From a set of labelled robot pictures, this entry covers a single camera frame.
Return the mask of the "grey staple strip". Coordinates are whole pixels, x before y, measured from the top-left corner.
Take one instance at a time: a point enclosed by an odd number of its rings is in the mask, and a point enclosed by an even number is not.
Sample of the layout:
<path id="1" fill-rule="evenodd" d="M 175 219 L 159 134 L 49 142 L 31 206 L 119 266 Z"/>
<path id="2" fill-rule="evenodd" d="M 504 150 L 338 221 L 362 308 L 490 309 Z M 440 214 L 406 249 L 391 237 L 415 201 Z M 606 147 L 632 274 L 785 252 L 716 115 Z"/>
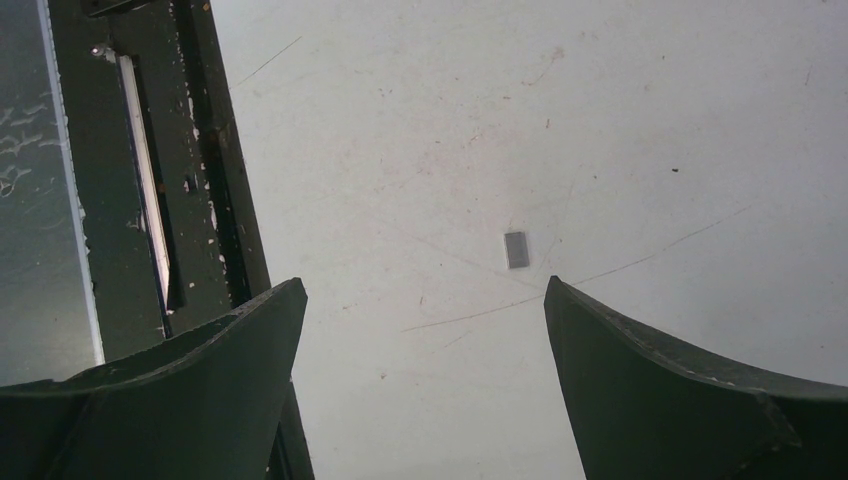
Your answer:
<path id="1" fill-rule="evenodd" d="M 526 233 L 512 231 L 504 234 L 507 267 L 510 270 L 526 268 L 530 265 L 530 255 Z"/>

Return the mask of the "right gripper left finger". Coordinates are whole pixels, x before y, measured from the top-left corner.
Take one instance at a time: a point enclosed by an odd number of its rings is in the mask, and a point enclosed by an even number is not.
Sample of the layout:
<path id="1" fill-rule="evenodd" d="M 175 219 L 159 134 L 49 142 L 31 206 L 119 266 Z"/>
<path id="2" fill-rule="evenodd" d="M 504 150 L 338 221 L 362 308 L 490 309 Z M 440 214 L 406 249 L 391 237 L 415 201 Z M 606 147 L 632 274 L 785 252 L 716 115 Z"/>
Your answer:
<path id="1" fill-rule="evenodd" d="M 298 278 L 68 380 L 1 391 L 5 479 L 304 479 Z"/>

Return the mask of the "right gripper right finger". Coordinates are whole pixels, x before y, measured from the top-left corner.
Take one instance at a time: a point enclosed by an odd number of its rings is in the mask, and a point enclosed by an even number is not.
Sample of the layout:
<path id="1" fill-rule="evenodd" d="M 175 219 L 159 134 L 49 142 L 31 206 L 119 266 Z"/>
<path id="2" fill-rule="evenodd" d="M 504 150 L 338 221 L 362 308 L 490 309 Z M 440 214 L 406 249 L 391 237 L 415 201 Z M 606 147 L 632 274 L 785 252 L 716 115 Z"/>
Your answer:
<path id="1" fill-rule="evenodd" d="M 557 277 L 548 337 L 589 479 L 843 479 L 847 390 L 712 353 Z"/>

